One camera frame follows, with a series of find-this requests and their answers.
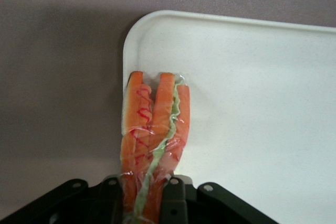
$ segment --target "plastic bag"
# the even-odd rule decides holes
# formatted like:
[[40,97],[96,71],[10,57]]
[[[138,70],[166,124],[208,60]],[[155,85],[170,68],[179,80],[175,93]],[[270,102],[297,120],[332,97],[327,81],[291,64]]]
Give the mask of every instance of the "plastic bag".
[[130,75],[123,102],[123,223],[159,223],[164,183],[180,161],[190,126],[190,91],[182,76],[162,73],[153,101],[143,73]]

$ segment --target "wrapped sandwich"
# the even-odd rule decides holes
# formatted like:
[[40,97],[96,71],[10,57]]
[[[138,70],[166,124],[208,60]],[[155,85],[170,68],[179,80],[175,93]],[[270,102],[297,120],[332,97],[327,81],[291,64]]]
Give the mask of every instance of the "wrapped sandwich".
[[190,126],[184,78],[162,73],[155,100],[143,73],[131,73],[122,111],[124,223],[159,223],[164,183],[180,161]]

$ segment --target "white tray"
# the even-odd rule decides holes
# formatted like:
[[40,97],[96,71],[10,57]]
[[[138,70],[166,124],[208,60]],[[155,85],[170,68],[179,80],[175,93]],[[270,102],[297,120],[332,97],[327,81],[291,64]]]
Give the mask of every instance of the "white tray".
[[159,11],[124,44],[132,71],[185,76],[191,131],[177,173],[281,223],[336,223],[336,29]]

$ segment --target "tray rim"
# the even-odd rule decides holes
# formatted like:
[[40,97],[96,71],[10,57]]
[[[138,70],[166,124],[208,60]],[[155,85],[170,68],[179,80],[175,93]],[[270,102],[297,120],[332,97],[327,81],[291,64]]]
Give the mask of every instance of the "tray rim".
[[287,22],[278,22],[271,20],[260,20],[260,19],[250,19],[250,18],[241,18],[241,17],[232,17],[232,16],[221,16],[213,14],[203,14],[203,13],[194,13],[194,12],[183,12],[177,10],[157,10],[141,17],[129,30],[124,46],[123,46],[123,92],[127,85],[129,74],[125,72],[127,68],[127,54],[130,48],[130,45],[134,43],[136,38],[137,31],[141,27],[152,21],[153,19],[162,18],[162,17],[175,17],[175,18],[188,18],[188,19],[199,19],[202,21],[213,21],[213,22],[223,22],[223,23],[237,23],[241,25],[255,25],[255,26],[266,26],[272,27],[274,29],[291,29],[291,30],[304,30],[307,32],[319,32],[319,33],[331,33],[336,35],[336,27],[327,27],[327,26],[315,26],[315,25],[306,25],[306,24],[297,24],[297,23],[287,23]]

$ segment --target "black plastic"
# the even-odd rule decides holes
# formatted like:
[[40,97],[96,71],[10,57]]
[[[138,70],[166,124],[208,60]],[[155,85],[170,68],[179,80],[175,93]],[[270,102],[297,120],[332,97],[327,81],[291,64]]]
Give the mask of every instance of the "black plastic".
[[[122,189],[116,177],[88,187],[72,179],[0,224],[121,224]],[[160,224],[277,224],[216,183],[195,189],[172,177],[164,187]]]

